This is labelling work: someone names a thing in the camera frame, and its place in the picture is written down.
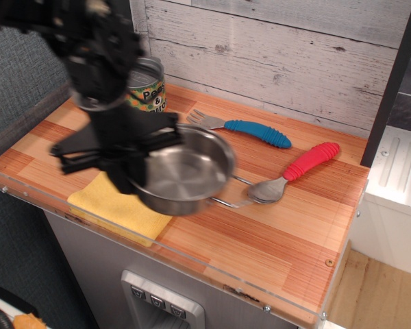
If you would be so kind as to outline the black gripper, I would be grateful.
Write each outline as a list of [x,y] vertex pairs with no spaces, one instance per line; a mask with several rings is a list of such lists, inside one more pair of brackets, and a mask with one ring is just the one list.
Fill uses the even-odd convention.
[[182,142],[178,115],[145,112],[127,102],[109,110],[88,111],[90,123],[51,148],[62,170],[89,168],[105,171],[116,189],[136,195],[146,182],[145,159],[150,152]]

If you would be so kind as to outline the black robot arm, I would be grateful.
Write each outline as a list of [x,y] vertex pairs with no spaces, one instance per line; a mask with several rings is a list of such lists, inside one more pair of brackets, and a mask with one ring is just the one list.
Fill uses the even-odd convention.
[[64,173],[97,168],[120,193],[147,181],[152,151],[180,144],[178,117],[127,102],[127,81],[142,55],[132,24],[109,1],[0,1],[0,27],[38,32],[63,63],[75,104],[89,124],[51,148]]

